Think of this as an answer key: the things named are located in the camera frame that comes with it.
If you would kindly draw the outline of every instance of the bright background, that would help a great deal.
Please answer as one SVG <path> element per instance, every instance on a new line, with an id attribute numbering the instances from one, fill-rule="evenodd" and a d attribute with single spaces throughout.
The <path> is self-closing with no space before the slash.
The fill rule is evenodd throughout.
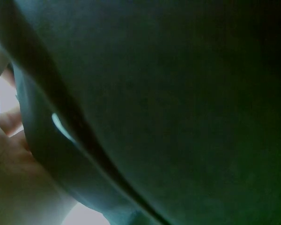
<path id="1" fill-rule="evenodd" d="M 15 96 L 15 89 L 0 78 L 0 113 L 9 111 L 19 104 Z M 62 225 L 109 225 L 109 222 L 101 213 L 79 203 L 73 207 Z"/>

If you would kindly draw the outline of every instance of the skin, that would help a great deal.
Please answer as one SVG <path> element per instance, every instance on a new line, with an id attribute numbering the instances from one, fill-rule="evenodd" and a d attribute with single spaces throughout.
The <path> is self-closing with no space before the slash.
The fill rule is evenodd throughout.
<path id="1" fill-rule="evenodd" d="M 0 49 L 0 74 L 14 85 L 7 63 Z M 0 225 L 61 224 L 76 201 L 33 158 L 24 131 L 11 136 L 21 124 L 19 106 L 0 115 Z"/>

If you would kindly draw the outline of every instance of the dark clothing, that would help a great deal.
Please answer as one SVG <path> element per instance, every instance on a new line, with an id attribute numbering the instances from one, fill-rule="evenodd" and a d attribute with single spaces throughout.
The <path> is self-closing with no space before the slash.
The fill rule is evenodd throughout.
<path id="1" fill-rule="evenodd" d="M 0 0 L 0 44 L 33 155 L 112 225 L 281 224 L 281 3 Z"/>

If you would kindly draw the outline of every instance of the dark fabric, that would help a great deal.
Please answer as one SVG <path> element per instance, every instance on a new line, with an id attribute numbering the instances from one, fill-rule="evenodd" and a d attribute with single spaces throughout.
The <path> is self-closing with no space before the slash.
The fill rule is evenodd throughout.
<path id="1" fill-rule="evenodd" d="M 58 133 L 54 106 L 27 78 L 37 71 L 22 77 L 15 69 L 33 154 L 78 200 L 111 209 L 117 225 L 122 215 L 148 224 L 127 219 L 140 210 L 171 225 L 281 224 L 278 2 L 16 0 L 39 40 L 24 46 L 25 34 L 17 46 L 32 55 L 46 49 L 58 72 L 51 78 L 149 208 L 115 191 Z M 4 43 L 25 71 L 23 54 Z M 48 74 L 35 81 L 53 92 Z M 106 202 L 92 201 L 92 191 Z"/>

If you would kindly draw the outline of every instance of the finger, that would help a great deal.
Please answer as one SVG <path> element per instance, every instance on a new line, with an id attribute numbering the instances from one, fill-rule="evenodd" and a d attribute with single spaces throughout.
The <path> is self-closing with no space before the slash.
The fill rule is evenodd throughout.
<path id="1" fill-rule="evenodd" d="M 11 137 L 11 139 L 18 144 L 20 144 L 24 149 L 29 151 L 29 147 L 26 141 L 26 136 L 24 133 L 24 130 L 20 131 L 19 133 L 15 134 L 14 136 Z"/>
<path id="2" fill-rule="evenodd" d="M 1 74 L 2 78 L 7 81 L 7 83 L 12 86 L 13 88 L 15 88 L 15 76 L 13 74 L 13 72 L 6 68 L 3 73 Z"/>
<path id="3" fill-rule="evenodd" d="M 11 135 L 21 125 L 22 117 L 19 106 L 16 106 L 14 109 L 0 115 L 0 127 L 6 135 Z"/>

